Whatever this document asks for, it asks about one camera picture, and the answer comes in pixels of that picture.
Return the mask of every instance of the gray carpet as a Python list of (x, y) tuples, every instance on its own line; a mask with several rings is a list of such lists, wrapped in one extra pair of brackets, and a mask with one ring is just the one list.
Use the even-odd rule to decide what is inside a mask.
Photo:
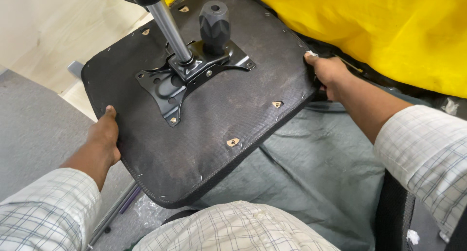
[[(57, 168), (93, 124), (59, 97), (10, 70), (0, 75), (0, 201)], [(102, 189), (104, 215), (132, 178), (114, 165)]]

